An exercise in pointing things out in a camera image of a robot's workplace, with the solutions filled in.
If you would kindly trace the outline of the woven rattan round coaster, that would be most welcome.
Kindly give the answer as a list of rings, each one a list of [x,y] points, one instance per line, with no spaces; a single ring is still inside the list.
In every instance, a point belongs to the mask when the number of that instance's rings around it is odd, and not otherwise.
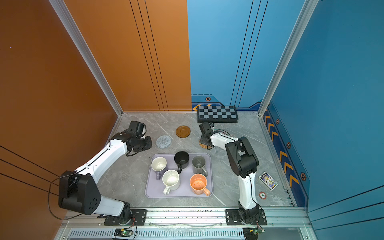
[[[202,143],[199,143],[199,145],[203,148],[203,149],[206,149],[206,150],[211,150],[214,146],[212,145],[206,145],[206,144],[202,144]]]

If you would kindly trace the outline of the brown wooden round coaster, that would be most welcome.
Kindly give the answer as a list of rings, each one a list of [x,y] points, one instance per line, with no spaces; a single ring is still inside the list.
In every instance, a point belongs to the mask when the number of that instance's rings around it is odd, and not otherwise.
[[[176,135],[179,138],[187,138],[191,134],[191,129],[188,126],[179,126],[176,129]]]

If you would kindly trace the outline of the clear glass round coaster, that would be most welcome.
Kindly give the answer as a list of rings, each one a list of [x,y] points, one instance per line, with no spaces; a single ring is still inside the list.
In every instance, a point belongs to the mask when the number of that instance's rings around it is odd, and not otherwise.
[[[163,136],[158,137],[158,139],[156,140],[156,145],[158,148],[164,149],[164,148],[167,148],[168,146],[170,146],[171,142],[172,142],[172,138],[170,136],[163,135]]]

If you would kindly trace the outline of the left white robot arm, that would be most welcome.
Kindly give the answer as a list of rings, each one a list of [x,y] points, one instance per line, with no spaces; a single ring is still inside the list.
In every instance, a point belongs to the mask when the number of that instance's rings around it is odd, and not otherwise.
[[[97,186],[102,175],[121,156],[132,157],[152,147],[144,123],[131,121],[128,129],[116,133],[92,159],[59,178],[59,207],[83,215],[98,214],[119,225],[130,224],[130,204],[104,197]]]

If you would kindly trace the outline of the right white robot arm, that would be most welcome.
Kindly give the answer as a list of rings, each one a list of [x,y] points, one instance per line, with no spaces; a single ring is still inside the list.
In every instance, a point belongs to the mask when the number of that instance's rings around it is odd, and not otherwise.
[[[209,123],[199,125],[202,148],[210,150],[214,147],[226,151],[232,171],[238,176],[240,187],[239,215],[241,221],[250,225],[258,214],[261,206],[256,200],[255,178],[259,159],[246,137],[236,138],[224,131],[215,130]]]

